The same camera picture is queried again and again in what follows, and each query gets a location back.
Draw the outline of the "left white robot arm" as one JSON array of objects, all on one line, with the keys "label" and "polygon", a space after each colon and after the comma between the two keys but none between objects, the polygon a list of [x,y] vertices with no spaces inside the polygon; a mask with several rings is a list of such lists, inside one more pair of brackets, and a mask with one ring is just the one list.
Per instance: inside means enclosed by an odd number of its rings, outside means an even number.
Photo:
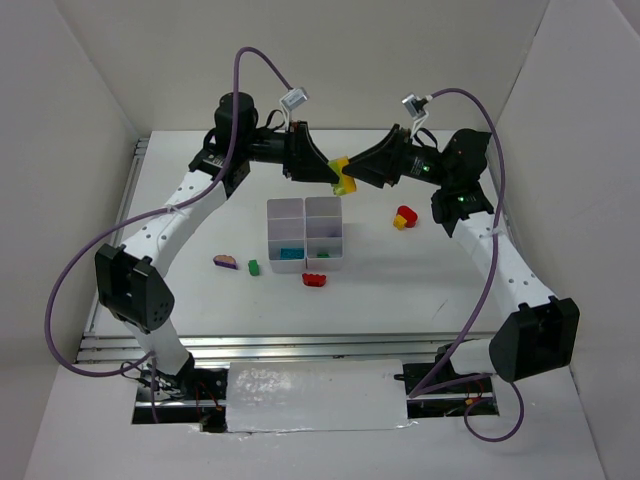
[{"label": "left white robot arm", "polygon": [[290,122],[283,131],[259,126],[253,98],[228,93],[220,98],[214,127],[166,206],[121,245],[103,245],[95,254],[100,304],[153,355],[157,375],[185,394],[203,372],[170,320],[175,298],[164,278],[189,238],[247,177],[253,161],[279,164],[293,181],[339,181],[305,122]]}]

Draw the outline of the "lime long lego brick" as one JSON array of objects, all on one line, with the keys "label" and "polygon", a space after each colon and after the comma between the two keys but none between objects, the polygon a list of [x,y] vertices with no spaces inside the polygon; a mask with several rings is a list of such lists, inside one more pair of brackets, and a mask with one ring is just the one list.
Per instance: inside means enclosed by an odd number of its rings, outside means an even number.
[{"label": "lime long lego brick", "polygon": [[356,181],[350,176],[341,177],[339,182],[332,186],[332,191],[338,197],[355,193],[357,191]]}]

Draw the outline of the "yellow and lime lego stack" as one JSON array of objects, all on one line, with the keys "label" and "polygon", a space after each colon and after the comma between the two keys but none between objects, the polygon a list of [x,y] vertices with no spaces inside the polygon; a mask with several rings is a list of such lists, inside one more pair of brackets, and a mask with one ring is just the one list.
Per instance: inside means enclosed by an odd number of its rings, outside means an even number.
[{"label": "yellow and lime lego stack", "polygon": [[336,158],[328,162],[328,166],[338,176],[343,175],[343,168],[346,167],[348,164],[349,164],[349,158],[347,156]]}]

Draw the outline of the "red round lego brick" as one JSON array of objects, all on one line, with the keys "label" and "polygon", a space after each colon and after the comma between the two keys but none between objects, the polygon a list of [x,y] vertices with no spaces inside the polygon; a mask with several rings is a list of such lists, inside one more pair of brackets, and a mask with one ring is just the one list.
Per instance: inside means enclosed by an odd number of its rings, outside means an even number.
[{"label": "red round lego brick", "polygon": [[418,214],[409,206],[401,205],[397,209],[397,215],[401,216],[406,220],[405,227],[413,228],[417,225],[419,216]]}]

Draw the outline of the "teal lego brick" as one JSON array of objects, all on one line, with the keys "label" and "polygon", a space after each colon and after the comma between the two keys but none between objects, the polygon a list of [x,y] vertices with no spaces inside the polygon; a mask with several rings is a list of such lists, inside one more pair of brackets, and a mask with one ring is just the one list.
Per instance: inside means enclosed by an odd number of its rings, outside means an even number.
[{"label": "teal lego brick", "polygon": [[302,260],[305,258],[305,250],[303,248],[281,248],[280,259],[285,260]]}]

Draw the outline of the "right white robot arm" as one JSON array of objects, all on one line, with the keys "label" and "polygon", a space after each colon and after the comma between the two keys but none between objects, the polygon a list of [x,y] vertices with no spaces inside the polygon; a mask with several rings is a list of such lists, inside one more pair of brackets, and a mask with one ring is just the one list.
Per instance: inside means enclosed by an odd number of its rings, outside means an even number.
[{"label": "right white robot arm", "polygon": [[494,336],[470,340],[469,319],[459,337],[437,356],[417,385],[430,386],[438,374],[490,374],[506,382],[563,368],[571,363],[580,311],[571,298],[559,298],[529,268],[499,225],[500,214],[484,194],[480,177],[487,167],[491,135],[456,131],[442,150],[414,145],[399,126],[375,146],[342,167],[345,176],[382,188],[403,176],[436,186],[432,217],[470,256],[486,283],[480,298],[494,296],[503,323]]}]

